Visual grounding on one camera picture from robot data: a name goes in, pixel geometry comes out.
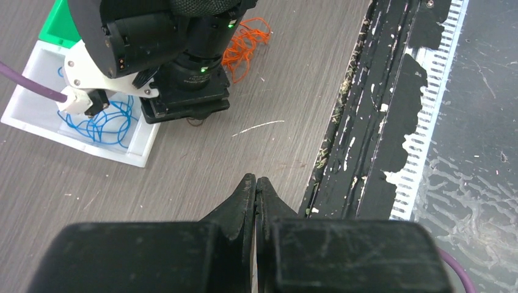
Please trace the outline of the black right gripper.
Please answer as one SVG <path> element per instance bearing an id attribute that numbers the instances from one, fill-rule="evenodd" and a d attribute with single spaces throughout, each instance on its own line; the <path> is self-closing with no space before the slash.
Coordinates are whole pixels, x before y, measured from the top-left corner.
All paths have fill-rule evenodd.
<path id="1" fill-rule="evenodd" d="M 230 82 L 225 71 L 217 68 L 199 76 L 200 84 L 188 85 L 186 76 L 174 69 L 160 69 L 151 83 L 159 91 L 156 98 L 140 97 L 142 114 L 148 124 L 182 118 L 203 120 L 227 110 Z"/>

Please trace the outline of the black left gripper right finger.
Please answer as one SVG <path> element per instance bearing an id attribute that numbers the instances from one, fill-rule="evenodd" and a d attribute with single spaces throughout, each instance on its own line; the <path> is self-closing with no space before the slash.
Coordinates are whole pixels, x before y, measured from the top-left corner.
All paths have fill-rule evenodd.
<path id="1" fill-rule="evenodd" d="M 453 292 L 439 251 L 416 223 L 302 219 L 257 181 L 260 292 Z"/>

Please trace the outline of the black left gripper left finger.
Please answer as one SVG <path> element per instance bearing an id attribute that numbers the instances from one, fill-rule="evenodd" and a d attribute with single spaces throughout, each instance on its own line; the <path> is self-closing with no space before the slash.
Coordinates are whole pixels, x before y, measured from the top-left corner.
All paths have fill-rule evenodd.
<path id="1" fill-rule="evenodd" d="M 194 222 L 93 222 L 52 241 L 29 292 L 250 292 L 256 178 Z"/>

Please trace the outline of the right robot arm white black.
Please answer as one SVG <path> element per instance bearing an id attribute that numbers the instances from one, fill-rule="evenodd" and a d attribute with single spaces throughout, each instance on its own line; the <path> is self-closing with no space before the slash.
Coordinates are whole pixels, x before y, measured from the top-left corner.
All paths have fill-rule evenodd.
<path id="1" fill-rule="evenodd" d="M 71 87 L 92 117 L 108 93 L 140 99 L 149 124 L 203 120 L 227 110 L 230 82 L 222 61 L 255 1 L 69 1 L 80 41 L 65 58 Z"/>

